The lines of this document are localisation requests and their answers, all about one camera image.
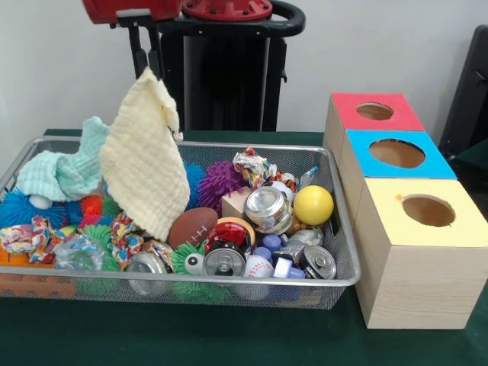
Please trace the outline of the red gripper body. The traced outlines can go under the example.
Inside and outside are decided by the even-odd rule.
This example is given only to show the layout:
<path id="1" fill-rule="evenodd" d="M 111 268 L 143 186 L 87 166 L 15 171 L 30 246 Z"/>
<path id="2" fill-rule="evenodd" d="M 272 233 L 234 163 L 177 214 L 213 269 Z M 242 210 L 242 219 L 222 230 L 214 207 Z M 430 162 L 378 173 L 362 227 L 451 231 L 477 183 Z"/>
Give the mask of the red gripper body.
<path id="1" fill-rule="evenodd" d="M 119 18 L 142 16 L 166 21 L 181 12 L 180 0 L 82 0 L 82 4 L 94 24 L 115 24 Z"/>

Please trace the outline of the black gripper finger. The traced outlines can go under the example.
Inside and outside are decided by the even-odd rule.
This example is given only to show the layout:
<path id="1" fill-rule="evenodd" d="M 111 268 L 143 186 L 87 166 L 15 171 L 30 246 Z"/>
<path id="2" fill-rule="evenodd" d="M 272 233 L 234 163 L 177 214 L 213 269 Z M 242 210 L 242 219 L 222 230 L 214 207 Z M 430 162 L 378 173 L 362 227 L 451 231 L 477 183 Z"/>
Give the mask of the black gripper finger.
<path id="1" fill-rule="evenodd" d="M 147 67 L 146 51 L 141 47 L 140 29 L 136 21 L 131 18 L 121 19 L 120 26 L 129 31 L 130 49 L 133 58 L 135 76 L 138 79 Z"/>
<path id="2" fill-rule="evenodd" d="M 164 67 L 159 31 L 154 24 L 145 23 L 143 26 L 148 32 L 150 42 L 150 50 L 144 59 L 144 67 L 149 67 L 157 79 L 163 79 Z"/>

